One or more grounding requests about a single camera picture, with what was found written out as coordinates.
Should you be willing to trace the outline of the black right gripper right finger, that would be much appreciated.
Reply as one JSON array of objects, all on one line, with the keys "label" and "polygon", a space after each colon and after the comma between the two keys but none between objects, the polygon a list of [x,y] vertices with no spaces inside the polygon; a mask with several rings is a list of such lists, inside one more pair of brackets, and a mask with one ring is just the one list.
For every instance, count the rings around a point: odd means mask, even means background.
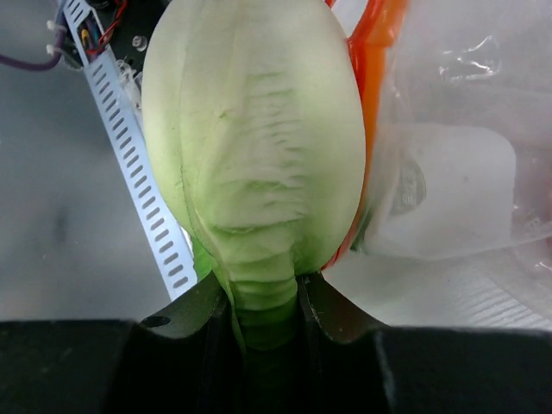
[{"label": "black right gripper right finger", "polygon": [[320,274],[298,281],[309,413],[548,413],[551,335],[392,327]]}]

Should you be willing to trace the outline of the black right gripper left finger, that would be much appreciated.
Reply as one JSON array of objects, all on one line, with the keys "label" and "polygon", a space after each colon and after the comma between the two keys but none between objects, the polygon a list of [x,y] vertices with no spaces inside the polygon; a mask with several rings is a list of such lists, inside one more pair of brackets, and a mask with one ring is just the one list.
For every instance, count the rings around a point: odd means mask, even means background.
[{"label": "black right gripper left finger", "polygon": [[241,358],[209,276],[141,322],[1,325],[4,413],[229,413]]}]

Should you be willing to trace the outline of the clear zip bag orange seal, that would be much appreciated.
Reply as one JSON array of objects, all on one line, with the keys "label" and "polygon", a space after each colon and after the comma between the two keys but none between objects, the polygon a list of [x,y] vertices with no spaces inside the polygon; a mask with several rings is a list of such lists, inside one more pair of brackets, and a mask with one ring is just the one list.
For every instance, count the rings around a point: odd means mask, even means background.
[{"label": "clear zip bag orange seal", "polygon": [[551,237],[551,4],[333,1],[373,132],[348,251],[445,260]]}]

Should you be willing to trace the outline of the green fake lettuce leaf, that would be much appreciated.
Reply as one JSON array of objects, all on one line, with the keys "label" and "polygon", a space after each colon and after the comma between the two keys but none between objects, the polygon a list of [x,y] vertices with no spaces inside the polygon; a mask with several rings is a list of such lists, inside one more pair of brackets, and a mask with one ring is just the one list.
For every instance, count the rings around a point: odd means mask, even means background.
[{"label": "green fake lettuce leaf", "polygon": [[345,241],[365,132],[345,35],[321,1],[172,1],[143,67],[144,138],[245,348],[288,342],[297,276]]}]

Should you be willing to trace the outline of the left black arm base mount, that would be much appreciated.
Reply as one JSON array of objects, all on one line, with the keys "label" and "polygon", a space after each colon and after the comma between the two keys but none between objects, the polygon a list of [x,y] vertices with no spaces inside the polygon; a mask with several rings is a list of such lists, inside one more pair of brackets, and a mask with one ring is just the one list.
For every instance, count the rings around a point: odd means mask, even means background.
[{"label": "left black arm base mount", "polygon": [[168,1],[67,1],[64,49],[78,68],[107,52],[141,72],[146,49]]}]

